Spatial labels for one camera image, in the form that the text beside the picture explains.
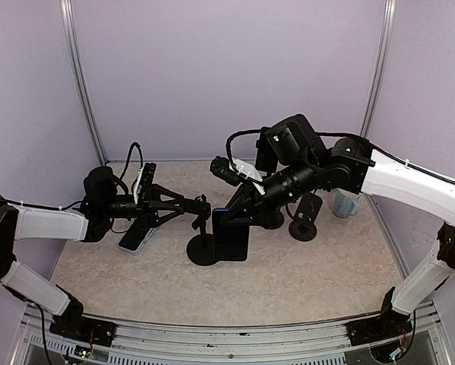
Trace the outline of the blue phone black screen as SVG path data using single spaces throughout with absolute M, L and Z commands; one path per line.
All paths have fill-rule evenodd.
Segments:
M 217 261 L 243 262 L 248 257 L 249 226 L 226 226 L 221 222 L 228 212 L 216 208 L 212 212 L 214 258 Z

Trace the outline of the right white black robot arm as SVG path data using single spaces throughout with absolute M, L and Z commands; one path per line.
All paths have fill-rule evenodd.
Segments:
M 336 133 L 336 143 L 327 147 L 324 134 L 301 114 L 258 129 L 257 134 L 282 169 L 262 176 L 232 154 L 217 157 L 211 172 L 237 189 L 224 224 L 273 229 L 283 206 L 318 189 L 380 196 L 442 220 L 430 253 L 386 293 L 372 322 L 377 336 L 391 336 L 455 272 L 455 178 L 395 157 L 351 133 Z

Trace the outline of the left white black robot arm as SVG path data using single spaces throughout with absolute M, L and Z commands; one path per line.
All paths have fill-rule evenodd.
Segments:
M 156 166 L 141 167 L 132 190 L 111 167 L 97 167 L 84 179 L 85 196 L 76 211 L 12 202 L 0 195 L 0 284 L 24 300 L 52 314 L 53 322 L 74 338 L 90 331 L 83 305 L 19 262 L 14 243 L 26 239 L 97 243 L 112 229 L 114 220 L 131 221 L 119 245 L 138 253 L 159 226 L 183 214 L 194 214 L 194 225 L 211 212 L 205 196 L 189 199 L 153 183 Z

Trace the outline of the black pole phone stand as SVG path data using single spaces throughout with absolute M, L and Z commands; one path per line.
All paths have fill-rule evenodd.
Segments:
M 211 206 L 207 197 L 202 194 L 194 199 L 194 214 L 196 219 L 191 226 L 199 230 L 199 234 L 188 242 L 186 253 L 191 262 L 199 266 L 210 266 L 218 263 L 214 255 L 213 235 L 207 233 L 207 221 L 211 215 Z
M 266 138 L 259 138 L 256 141 L 255 168 L 265 173 L 275 173 L 277 169 L 277 156 Z

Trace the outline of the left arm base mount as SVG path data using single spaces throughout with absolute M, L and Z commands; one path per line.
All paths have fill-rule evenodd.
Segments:
M 53 316 L 49 327 L 52 334 L 61 335 L 76 341 L 110 347 L 116 324 L 85 316 Z

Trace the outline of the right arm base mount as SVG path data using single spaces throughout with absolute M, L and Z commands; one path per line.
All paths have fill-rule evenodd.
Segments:
M 349 341 L 352 346 L 369 344 L 386 340 L 412 331 L 412 324 L 408 319 L 397 321 L 394 319 L 379 319 L 371 317 L 351 321 L 346 324 Z

